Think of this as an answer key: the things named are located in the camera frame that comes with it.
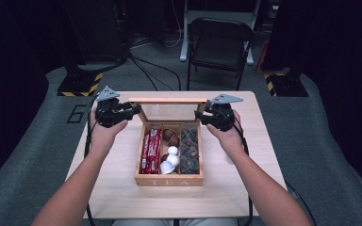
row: forearm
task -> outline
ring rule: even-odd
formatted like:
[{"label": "forearm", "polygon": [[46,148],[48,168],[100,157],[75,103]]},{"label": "forearm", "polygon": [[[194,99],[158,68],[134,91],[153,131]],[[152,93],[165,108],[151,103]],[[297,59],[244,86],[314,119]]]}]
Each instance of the forearm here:
[{"label": "forearm", "polygon": [[300,205],[246,153],[231,158],[266,225],[310,225]]},{"label": "forearm", "polygon": [[33,225],[80,225],[104,159],[90,153],[38,213]]}]

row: glass panel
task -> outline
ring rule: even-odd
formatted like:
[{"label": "glass panel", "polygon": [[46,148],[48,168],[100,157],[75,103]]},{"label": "glass panel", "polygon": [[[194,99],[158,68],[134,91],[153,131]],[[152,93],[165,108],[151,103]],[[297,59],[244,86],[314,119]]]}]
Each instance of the glass panel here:
[{"label": "glass panel", "polygon": [[195,121],[198,105],[141,105],[148,121]]}]

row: black chair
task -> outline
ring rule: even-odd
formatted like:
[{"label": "black chair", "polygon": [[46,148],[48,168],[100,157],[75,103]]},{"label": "black chair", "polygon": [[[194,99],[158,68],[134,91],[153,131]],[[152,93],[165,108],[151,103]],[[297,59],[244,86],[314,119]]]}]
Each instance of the black chair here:
[{"label": "black chair", "polygon": [[[189,90],[190,66],[205,67],[230,72],[236,72],[237,80],[233,86],[239,90],[246,57],[254,38],[254,32],[250,26],[241,22],[218,20],[212,18],[198,18],[189,25],[189,61],[188,83]],[[208,78],[201,83],[213,84],[214,78]]]}]

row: handheld controller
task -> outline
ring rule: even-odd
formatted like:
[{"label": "handheld controller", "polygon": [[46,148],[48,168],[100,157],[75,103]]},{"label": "handheld controller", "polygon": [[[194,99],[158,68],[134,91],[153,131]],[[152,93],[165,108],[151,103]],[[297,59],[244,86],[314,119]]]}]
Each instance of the handheld controller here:
[{"label": "handheld controller", "polygon": [[123,120],[131,121],[133,116],[140,113],[141,106],[133,107],[129,102],[119,103],[120,94],[106,86],[96,97],[95,119],[106,128],[111,127]]},{"label": "handheld controller", "polygon": [[243,101],[242,98],[222,93],[213,100],[206,102],[205,112],[212,115],[204,115],[202,112],[195,111],[195,117],[200,119],[203,125],[212,124],[221,131],[228,131],[235,121],[234,111],[230,103],[241,101]]}]

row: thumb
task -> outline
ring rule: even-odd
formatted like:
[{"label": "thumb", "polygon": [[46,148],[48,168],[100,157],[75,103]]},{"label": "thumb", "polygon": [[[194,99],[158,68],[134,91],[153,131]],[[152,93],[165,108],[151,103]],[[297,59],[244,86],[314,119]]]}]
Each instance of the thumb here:
[{"label": "thumb", "polygon": [[114,125],[112,128],[115,131],[116,134],[120,133],[128,124],[127,120],[120,121],[116,125]]},{"label": "thumb", "polygon": [[214,127],[212,124],[208,124],[207,126],[207,130],[214,136],[214,137],[219,137],[221,131],[218,130],[216,127]]}]

